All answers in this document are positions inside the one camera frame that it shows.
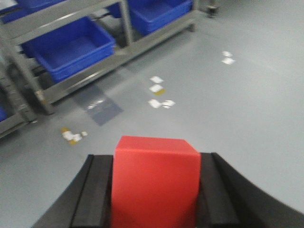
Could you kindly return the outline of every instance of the shelf frame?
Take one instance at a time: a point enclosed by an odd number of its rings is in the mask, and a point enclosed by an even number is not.
[[[0,62],[0,86],[7,95],[14,114],[0,122],[0,138],[19,129],[28,122],[36,119],[36,114],[32,111],[25,98],[17,90],[14,83],[7,76],[6,68]]]
[[[115,3],[120,5],[127,46],[116,48],[112,56],[43,90],[29,69],[25,57],[16,52],[15,46]],[[121,64],[160,44],[183,29],[190,28],[191,31],[195,31],[198,13],[199,0],[193,0],[189,13],[156,32],[134,41],[127,0],[66,0],[8,24],[0,22],[0,42],[22,72],[46,113],[52,114],[55,111],[52,105],[54,102],[116,69]]]

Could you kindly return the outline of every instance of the tape piece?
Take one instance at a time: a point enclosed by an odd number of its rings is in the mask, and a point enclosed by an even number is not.
[[[232,59],[232,58],[224,58],[223,60],[222,60],[222,63],[225,63],[225,64],[227,64],[227,65],[231,65],[231,64],[233,64],[235,62],[235,60],[234,59]]]
[[[36,96],[37,96],[37,98],[38,98],[39,101],[44,101],[45,100],[45,97],[43,95],[42,90],[36,91],[35,94],[36,94]]]
[[[153,86],[151,86],[149,88],[155,95],[161,95],[164,92],[166,92],[166,90],[159,84],[155,84]]]
[[[69,143],[70,143],[70,145],[76,145],[78,142],[76,142],[74,139],[72,139],[72,140],[70,140],[70,141],[68,141]]]
[[[160,84],[163,82],[163,80],[158,76],[153,76],[152,78],[150,78],[150,80],[157,84]]]
[[[232,54],[230,52],[228,52],[228,51],[223,51],[222,54],[225,57],[229,57],[229,58],[232,57]]]
[[[158,101],[158,100],[155,100],[155,99],[152,99],[150,101],[148,101],[148,103],[153,107],[153,108],[159,108],[162,106],[162,104]]]

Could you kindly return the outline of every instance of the yellow tape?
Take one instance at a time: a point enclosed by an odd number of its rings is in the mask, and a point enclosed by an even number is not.
[[[157,91],[154,94],[157,95],[157,96],[159,96],[159,95],[162,95],[164,92],[166,92],[166,90],[165,89],[161,89],[160,91]]]
[[[62,134],[66,133],[66,132],[69,132],[69,131],[70,131],[70,130],[69,130],[67,127],[62,127],[62,128],[61,128],[61,133],[62,133]],[[75,141],[74,139],[67,140],[67,141],[70,143],[70,145],[75,145],[75,144],[78,143],[78,142]]]

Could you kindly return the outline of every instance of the metal bar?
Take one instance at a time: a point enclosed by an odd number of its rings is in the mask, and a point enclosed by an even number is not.
[[[127,46],[119,51],[116,51],[114,55],[48,88],[44,91],[47,100],[54,103],[78,88],[83,87],[100,76],[116,69],[121,64],[126,63],[130,59],[140,55],[189,25],[195,23],[196,14],[196,10],[192,11],[180,19],[161,28],[160,30],[134,42],[132,47]]]
[[[122,15],[123,28],[124,28],[127,45],[131,45],[133,43],[133,34],[132,34],[132,26],[130,22],[128,4],[126,3],[126,0],[122,0],[119,3],[119,6]]]
[[[25,124],[25,120],[17,113],[0,122],[0,138],[12,133]]]
[[[12,44],[19,45],[121,0],[66,0],[2,25]]]
[[[200,0],[193,0],[193,4],[192,4],[192,10],[193,11],[199,10],[199,8],[200,8],[200,4],[199,3],[200,3]],[[197,28],[197,21],[195,21],[195,23],[193,23],[190,26],[190,31],[191,32],[195,32],[196,28]]]
[[[209,0],[209,5],[215,6],[215,0]]]

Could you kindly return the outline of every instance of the epoxy floor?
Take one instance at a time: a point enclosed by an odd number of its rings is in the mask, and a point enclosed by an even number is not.
[[[200,152],[218,152],[304,213],[304,1],[219,3],[216,18],[201,13],[195,33],[181,32],[0,140],[0,227],[29,228],[88,154],[113,154],[125,134],[183,138]],[[235,63],[222,63],[222,51]],[[164,80],[161,96],[149,90],[152,76]],[[122,111],[98,125],[76,100],[89,90]],[[176,105],[154,109],[150,99]],[[88,136],[71,146],[64,126]]]

